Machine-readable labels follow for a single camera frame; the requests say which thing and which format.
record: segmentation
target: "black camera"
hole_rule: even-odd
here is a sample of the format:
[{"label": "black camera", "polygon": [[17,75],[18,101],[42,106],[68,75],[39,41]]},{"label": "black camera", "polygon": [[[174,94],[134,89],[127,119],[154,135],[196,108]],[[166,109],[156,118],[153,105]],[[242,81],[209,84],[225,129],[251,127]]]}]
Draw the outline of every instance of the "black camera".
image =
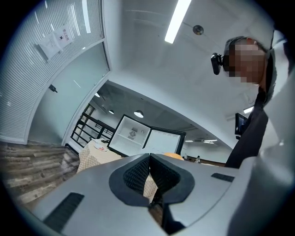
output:
[{"label": "black camera", "polygon": [[223,65],[223,56],[221,54],[213,53],[211,57],[211,63],[213,67],[213,72],[215,75],[220,73],[220,67]]}]

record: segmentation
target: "yellow round object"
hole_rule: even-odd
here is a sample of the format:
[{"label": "yellow round object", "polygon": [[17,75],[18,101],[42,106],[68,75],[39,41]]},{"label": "yellow round object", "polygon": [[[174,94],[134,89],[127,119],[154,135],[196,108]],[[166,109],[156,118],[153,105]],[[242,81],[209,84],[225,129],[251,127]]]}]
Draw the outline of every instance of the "yellow round object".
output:
[{"label": "yellow round object", "polygon": [[172,158],[176,158],[176,159],[179,159],[179,160],[183,160],[183,158],[176,154],[176,153],[164,153],[165,156],[168,156],[168,157],[172,157]]}]

